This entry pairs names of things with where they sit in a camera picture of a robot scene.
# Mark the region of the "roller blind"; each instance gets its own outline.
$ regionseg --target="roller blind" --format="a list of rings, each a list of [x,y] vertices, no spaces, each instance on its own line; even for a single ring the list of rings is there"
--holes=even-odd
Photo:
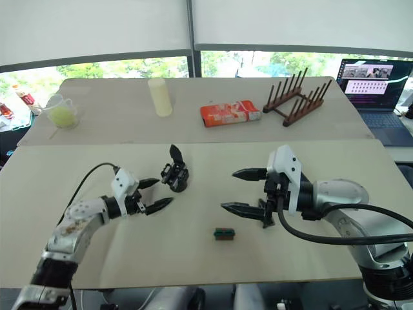
[[[0,0],[0,66],[178,50],[189,54],[185,0]]]
[[[192,1],[201,50],[268,45],[413,52],[412,0]]]

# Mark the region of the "floor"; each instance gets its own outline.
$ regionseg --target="floor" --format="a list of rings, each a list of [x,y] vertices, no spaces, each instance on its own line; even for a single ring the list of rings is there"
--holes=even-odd
[[[206,293],[205,310],[232,309],[232,285],[205,285],[201,287]],[[342,310],[353,310],[361,309],[361,306],[367,304],[361,280],[259,284],[259,288],[267,309],[276,309],[276,304],[281,299],[292,300],[295,298],[301,299],[304,310],[329,310],[331,304],[340,305]],[[119,310],[136,310],[142,305],[151,290],[116,289],[105,294],[99,291],[76,291],[77,308],[78,310],[99,310],[100,305],[107,301],[117,304]],[[0,289],[0,309],[10,310],[18,294],[18,289]],[[72,310],[70,302],[62,309]]]

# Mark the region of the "yellow liquid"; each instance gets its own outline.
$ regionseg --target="yellow liquid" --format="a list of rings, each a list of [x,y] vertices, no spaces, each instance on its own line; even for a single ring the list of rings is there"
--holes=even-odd
[[[49,114],[48,119],[55,123],[58,127],[71,127],[76,124],[76,116],[67,107],[53,108]]]

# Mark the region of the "cream cylinder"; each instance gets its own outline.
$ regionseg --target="cream cylinder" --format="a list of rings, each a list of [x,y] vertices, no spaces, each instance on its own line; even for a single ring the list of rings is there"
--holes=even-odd
[[[148,81],[150,95],[155,106],[155,111],[158,116],[164,118],[172,113],[172,105],[170,104],[168,87],[165,79],[157,77]]]

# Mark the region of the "plastic measuring cup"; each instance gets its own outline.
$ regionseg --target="plastic measuring cup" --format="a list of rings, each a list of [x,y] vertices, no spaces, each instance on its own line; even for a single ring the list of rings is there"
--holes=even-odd
[[[73,101],[69,98],[63,99],[60,94],[52,94],[43,111],[56,127],[70,129],[79,123]]]

